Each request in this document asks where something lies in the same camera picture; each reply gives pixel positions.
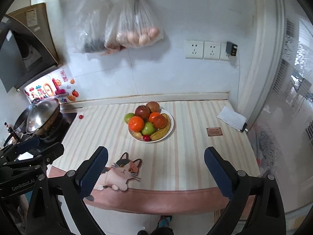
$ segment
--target brown label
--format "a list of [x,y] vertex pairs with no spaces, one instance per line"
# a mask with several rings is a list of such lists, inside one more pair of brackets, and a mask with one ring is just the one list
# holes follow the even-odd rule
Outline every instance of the brown label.
[[207,128],[208,136],[222,136],[222,129],[220,127]]

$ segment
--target electrical outlet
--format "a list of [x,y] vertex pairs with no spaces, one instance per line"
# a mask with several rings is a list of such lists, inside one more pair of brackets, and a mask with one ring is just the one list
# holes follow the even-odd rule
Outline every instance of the electrical outlet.
[[219,55],[221,53],[221,43],[220,42],[204,42],[204,59],[214,59],[219,60]]
[[203,41],[185,41],[186,58],[203,58]]
[[230,55],[226,53],[226,43],[222,43],[221,45],[221,55],[220,60],[229,61]]

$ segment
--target red apple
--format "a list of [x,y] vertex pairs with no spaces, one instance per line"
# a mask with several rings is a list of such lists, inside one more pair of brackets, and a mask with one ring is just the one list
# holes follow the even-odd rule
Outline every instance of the red apple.
[[150,115],[150,110],[145,105],[140,105],[138,108],[136,108],[135,116],[141,117],[142,119],[148,119]]

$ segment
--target banana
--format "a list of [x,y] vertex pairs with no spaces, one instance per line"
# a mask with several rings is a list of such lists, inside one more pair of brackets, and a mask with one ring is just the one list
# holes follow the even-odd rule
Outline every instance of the banana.
[[142,136],[141,132],[135,132],[135,133],[134,133],[134,136],[135,136],[136,138],[138,138],[138,139],[143,139],[143,136]]
[[150,139],[152,141],[163,138],[165,134],[167,134],[167,132],[170,130],[170,127],[171,127],[170,117],[165,113],[162,113],[161,115],[166,118],[167,124],[163,129],[157,130],[155,133],[151,134]]

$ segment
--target pot lid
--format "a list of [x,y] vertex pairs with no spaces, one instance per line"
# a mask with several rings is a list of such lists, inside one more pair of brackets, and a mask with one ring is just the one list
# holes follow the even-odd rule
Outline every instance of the pot lid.
[[58,99],[44,99],[35,104],[35,107],[32,108],[27,117],[26,132],[35,132],[43,126],[53,115],[58,106]]

